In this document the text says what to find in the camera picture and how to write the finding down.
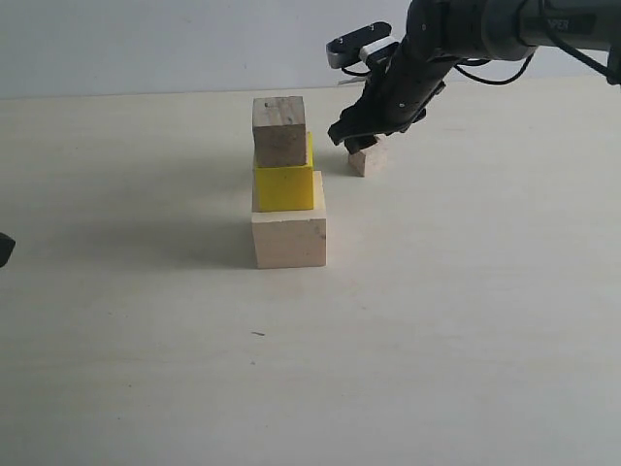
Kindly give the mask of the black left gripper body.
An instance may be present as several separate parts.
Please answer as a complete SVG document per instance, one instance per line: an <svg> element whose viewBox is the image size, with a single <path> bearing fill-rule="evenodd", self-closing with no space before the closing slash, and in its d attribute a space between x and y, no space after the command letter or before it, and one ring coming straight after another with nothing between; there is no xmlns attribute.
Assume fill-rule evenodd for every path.
<svg viewBox="0 0 621 466"><path fill-rule="evenodd" d="M10 260L16 241L5 233L0 233L0 267L3 268Z"/></svg>

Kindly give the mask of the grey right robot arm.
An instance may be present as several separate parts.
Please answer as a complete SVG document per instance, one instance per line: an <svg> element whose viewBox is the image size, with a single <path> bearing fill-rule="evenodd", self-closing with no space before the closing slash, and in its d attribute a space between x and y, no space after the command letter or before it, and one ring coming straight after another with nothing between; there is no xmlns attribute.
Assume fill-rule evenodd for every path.
<svg viewBox="0 0 621 466"><path fill-rule="evenodd" d="M326 46L328 63L345 74L362 63L361 96L341 111L328 136L355 153L380 135L404 133L452 70L494 61L529 63L535 51L555 47L620 83L620 4L617 1L412 1L405 34L375 21Z"/></svg>

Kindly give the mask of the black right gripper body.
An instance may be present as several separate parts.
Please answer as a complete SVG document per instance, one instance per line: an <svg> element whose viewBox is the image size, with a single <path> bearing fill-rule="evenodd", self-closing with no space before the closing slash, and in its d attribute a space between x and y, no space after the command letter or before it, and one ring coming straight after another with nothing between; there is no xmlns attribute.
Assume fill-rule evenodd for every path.
<svg viewBox="0 0 621 466"><path fill-rule="evenodd" d="M440 44L437 32L416 28L398 45L372 55L364 63L370 75L363 94L339 120L355 121L358 136L407 131L442 88L446 60L440 57Z"/></svg>

